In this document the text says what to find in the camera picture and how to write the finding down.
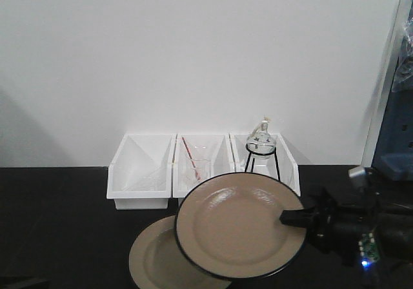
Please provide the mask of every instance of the black metal stand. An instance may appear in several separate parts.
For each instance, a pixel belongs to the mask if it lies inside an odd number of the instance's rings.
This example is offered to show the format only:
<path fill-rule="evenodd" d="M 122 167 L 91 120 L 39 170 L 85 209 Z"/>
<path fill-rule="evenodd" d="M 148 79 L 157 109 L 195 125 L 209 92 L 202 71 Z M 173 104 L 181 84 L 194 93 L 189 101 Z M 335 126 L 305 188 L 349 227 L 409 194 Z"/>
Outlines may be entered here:
<path fill-rule="evenodd" d="M 247 159 L 247 163 L 246 163 L 246 165 L 245 165 L 244 172 L 246 172 L 246 171 L 248 170 L 248 165 L 250 164 L 251 155 L 262 155 L 262 156 L 274 155 L 274 159 L 276 160 L 277 179 L 278 179 L 278 181 L 281 181 L 281 176 L 280 176 L 280 174 L 279 174 L 278 158 L 277 158 L 277 148 L 275 148 L 273 152 L 270 152 L 270 153 L 268 153 L 268 154 L 260 154 L 260 153 L 258 153 L 258 152 L 253 152 L 252 150 L 250 150 L 250 149 L 248 148 L 248 145 L 245 145 L 245 148 L 248 150 L 249 154 L 248 154 L 248 159 Z M 255 161 L 256 161 L 255 158 L 252 158 L 251 172 L 254 171 Z"/>

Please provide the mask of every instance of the plastic bag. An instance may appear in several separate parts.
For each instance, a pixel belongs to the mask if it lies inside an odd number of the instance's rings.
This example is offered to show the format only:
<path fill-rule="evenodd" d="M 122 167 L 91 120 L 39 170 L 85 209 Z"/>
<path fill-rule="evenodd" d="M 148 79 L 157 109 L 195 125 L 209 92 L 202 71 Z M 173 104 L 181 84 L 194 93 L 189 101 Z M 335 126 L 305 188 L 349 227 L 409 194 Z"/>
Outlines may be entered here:
<path fill-rule="evenodd" d="M 403 90 L 413 90 L 413 18 L 406 22 L 399 66 L 393 77 L 392 92 Z"/>

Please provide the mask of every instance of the beige plate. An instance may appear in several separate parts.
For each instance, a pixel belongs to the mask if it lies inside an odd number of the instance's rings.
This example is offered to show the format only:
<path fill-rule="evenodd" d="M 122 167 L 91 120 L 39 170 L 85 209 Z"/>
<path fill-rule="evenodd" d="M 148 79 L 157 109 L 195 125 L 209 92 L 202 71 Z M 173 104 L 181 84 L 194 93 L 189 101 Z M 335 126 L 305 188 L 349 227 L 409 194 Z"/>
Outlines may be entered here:
<path fill-rule="evenodd" d="M 174 216 L 151 224 L 135 240 L 129 270 L 140 289 L 224 289 L 231 282 L 213 278 L 189 263 L 176 244 Z"/>
<path fill-rule="evenodd" d="M 220 175 L 182 202 L 176 237 L 188 259 L 213 275 L 263 277 L 284 268 L 301 248 L 306 230 L 281 224 L 279 216 L 302 208 L 298 196 L 271 177 Z"/>

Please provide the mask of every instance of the blue led light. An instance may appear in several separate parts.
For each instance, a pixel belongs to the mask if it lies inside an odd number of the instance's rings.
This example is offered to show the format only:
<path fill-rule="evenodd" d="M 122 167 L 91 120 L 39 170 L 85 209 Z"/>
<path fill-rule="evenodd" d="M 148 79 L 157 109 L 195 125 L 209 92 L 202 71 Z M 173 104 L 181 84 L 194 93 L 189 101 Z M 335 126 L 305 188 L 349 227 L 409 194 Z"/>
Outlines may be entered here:
<path fill-rule="evenodd" d="M 361 265 L 363 265 L 363 268 L 368 268 L 368 266 L 370 265 L 370 262 L 363 260 L 361 262 Z"/>

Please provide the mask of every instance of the white plastic bin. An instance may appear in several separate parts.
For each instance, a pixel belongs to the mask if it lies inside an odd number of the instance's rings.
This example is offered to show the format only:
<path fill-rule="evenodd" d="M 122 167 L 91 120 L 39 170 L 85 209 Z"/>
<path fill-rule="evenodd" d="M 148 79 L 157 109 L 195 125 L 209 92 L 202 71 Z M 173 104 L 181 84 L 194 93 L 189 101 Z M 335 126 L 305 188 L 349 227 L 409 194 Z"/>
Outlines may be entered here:
<path fill-rule="evenodd" d="M 179 134 L 173 171 L 172 193 L 179 202 L 205 179 L 235 172 L 229 135 Z"/>
<path fill-rule="evenodd" d="M 109 166 L 106 197 L 118 210 L 166 208 L 176 135 L 125 134 Z"/>
<path fill-rule="evenodd" d="M 281 134 L 276 133 L 271 134 L 271 136 L 276 140 L 280 180 L 295 191 L 297 195 L 300 195 L 298 165 L 292 157 Z M 247 163 L 248 151 L 245 148 L 247 137 L 248 134 L 230 134 L 237 172 L 244 172 Z M 251 162 L 252 157 L 248 165 L 249 172 L 251 170 Z M 269 159 L 256 159 L 254 163 L 254 172 L 277 178 L 277 168 L 274 156 L 271 156 Z"/>

